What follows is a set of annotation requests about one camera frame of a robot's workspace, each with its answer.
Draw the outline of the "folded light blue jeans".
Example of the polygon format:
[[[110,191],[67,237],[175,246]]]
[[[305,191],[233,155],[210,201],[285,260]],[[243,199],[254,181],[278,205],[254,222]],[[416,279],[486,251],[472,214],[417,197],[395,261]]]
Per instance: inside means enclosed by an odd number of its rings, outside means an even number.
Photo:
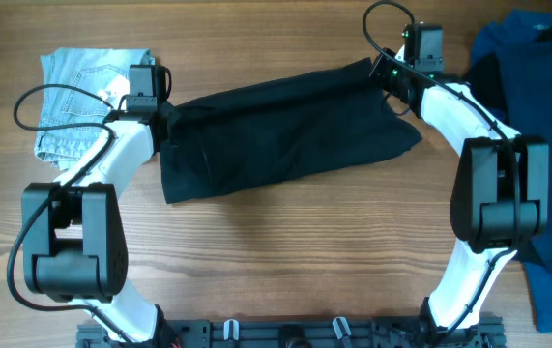
[[[52,130],[75,123],[100,123],[112,107],[125,107],[121,98],[130,92],[131,65],[153,65],[148,48],[62,47],[41,57],[44,72],[44,101],[37,133],[35,156],[61,170],[72,168],[93,146],[99,128]]]

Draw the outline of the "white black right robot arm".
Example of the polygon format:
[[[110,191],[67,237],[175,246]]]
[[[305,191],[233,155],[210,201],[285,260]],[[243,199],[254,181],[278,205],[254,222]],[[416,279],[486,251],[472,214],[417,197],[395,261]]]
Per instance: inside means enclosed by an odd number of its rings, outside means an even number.
[[[420,315],[427,341],[455,341],[479,327],[499,273],[546,227],[549,148],[496,119],[468,85],[418,72],[401,52],[382,50],[369,78],[407,103],[459,156],[450,198],[456,241]]]

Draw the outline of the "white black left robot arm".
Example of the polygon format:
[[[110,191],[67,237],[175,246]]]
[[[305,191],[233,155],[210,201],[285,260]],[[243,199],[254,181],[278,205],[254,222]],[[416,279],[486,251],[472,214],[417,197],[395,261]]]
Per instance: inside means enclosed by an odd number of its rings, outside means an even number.
[[[27,288],[47,311],[84,310],[118,347],[169,347],[161,309],[127,279],[129,257],[118,198],[158,150],[157,108],[114,110],[77,167],[22,194],[23,227],[10,255],[23,255]]]

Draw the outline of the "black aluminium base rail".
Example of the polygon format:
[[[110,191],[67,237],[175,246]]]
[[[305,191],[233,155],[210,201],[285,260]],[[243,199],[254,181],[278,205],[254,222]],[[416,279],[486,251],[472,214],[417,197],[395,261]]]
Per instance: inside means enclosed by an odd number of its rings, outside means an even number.
[[[416,316],[372,320],[226,322],[168,321],[180,347],[433,347],[429,329]],[[75,347],[128,347],[113,341],[99,325],[80,325]],[[486,316],[468,330],[458,329],[436,347],[507,347],[503,318]]]

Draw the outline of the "black shorts garment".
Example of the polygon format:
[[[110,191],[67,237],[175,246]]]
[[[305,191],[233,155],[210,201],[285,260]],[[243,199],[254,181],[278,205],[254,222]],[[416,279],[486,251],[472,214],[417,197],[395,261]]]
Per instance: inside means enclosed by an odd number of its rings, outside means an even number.
[[[175,106],[160,145],[166,203],[391,160],[421,141],[382,104],[369,59]]]

